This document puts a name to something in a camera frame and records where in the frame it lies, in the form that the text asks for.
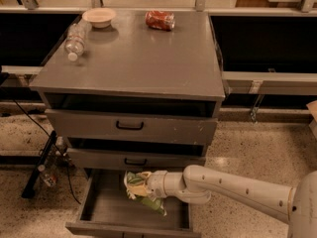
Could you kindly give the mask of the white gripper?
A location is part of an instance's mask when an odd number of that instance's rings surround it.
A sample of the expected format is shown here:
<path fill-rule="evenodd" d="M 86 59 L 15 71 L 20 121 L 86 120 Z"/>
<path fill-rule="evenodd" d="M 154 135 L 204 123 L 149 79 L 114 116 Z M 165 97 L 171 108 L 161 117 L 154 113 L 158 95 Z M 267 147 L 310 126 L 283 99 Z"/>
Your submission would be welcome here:
<path fill-rule="evenodd" d="M 140 172 L 137 173 L 137 177 L 146 179 L 146 184 L 130 185 L 129 191 L 133 195 L 147 197 L 148 195 L 155 198 L 167 198 L 164 190 L 164 179 L 167 171 L 156 171 L 156 172 Z"/>

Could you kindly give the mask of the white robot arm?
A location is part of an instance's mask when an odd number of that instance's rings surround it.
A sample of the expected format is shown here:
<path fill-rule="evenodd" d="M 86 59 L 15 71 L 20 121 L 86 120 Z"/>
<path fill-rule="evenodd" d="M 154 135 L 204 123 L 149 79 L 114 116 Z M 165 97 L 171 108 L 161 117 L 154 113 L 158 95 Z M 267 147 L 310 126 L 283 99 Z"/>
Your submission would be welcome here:
<path fill-rule="evenodd" d="M 204 204 L 218 192 L 286 223 L 287 238 L 317 238 L 317 172 L 293 187 L 191 165 L 182 172 L 127 172 L 124 184 L 130 198 L 151 203 L 174 196 Z"/>

